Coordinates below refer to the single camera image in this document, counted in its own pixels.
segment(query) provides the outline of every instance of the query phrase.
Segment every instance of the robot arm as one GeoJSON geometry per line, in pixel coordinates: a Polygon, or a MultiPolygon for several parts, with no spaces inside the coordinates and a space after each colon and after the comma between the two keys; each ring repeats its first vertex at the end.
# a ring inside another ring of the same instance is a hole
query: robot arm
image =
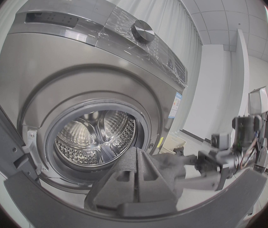
{"type": "Polygon", "coordinates": [[[121,217],[167,214],[176,211],[184,188],[217,191],[244,168],[263,173],[268,163],[268,86],[252,91],[248,103],[250,116],[232,121],[232,146],[228,133],[213,134],[214,150],[198,156],[183,156],[179,149],[175,155],[150,156],[132,147],[93,184],[84,207],[121,217]],[[185,178],[185,165],[194,165],[201,176],[185,178]]]}

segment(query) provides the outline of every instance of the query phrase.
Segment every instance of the cable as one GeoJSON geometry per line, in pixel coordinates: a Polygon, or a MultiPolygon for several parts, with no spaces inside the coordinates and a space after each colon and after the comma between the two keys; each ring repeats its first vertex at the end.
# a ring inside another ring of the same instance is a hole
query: cable
{"type": "Polygon", "coordinates": [[[240,163],[240,165],[239,165],[240,169],[245,168],[245,166],[246,166],[247,163],[249,162],[249,158],[250,158],[251,155],[254,153],[253,151],[252,151],[252,152],[250,152],[250,151],[254,148],[254,146],[255,146],[255,144],[256,144],[256,142],[257,142],[257,139],[258,139],[258,133],[255,132],[254,140],[253,140],[252,143],[250,144],[249,148],[247,149],[246,153],[244,154],[244,156],[243,156],[243,158],[242,158],[242,160],[241,160],[241,163],[240,163]],[[244,160],[248,155],[250,155],[250,156],[247,158],[247,161],[245,162],[246,165],[245,165],[244,167],[242,167],[243,160],[244,160]]]}

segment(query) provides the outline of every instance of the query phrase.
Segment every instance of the washing machine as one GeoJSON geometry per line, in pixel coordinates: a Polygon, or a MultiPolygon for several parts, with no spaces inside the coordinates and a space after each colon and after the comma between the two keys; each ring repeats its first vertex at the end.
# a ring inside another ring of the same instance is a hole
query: washing machine
{"type": "Polygon", "coordinates": [[[159,153],[186,86],[152,28],[106,0],[28,0],[0,54],[2,109],[38,179],[71,193],[132,146],[159,153]]]}

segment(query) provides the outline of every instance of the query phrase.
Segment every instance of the wire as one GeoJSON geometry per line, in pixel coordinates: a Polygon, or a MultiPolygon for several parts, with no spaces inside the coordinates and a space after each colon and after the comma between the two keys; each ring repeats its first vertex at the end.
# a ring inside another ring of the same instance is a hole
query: wire
{"type": "Polygon", "coordinates": [[[249,148],[247,149],[246,153],[244,154],[244,156],[243,156],[243,158],[242,158],[242,160],[241,160],[241,163],[239,164],[240,169],[246,167],[247,163],[249,162],[249,159],[250,159],[251,155],[254,154],[254,152],[251,151],[251,150],[254,148],[254,146],[255,146],[255,144],[256,144],[256,142],[257,142],[257,139],[258,139],[258,132],[255,132],[255,134],[254,134],[254,140],[253,140],[252,143],[250,144],[249,148]],[[246,165],[245,165],[244,167],[242,167],[243,160],[244,160],[248,155],[249,155],[249,157],[247,158],[247,161],[245,162],[246,165]]]}
{"type": "Polygon", "coordinates": [[[262,128],[264,127],[264,125],[265,125],[265,123],[266,123],[267,116],[268,116],[268,111],[267,111],[267,113],[266,113],[266,116],[265,116],[265,119],[264,119],[264,123],[263,123],[263,125],[262,125],[262,128]]]}

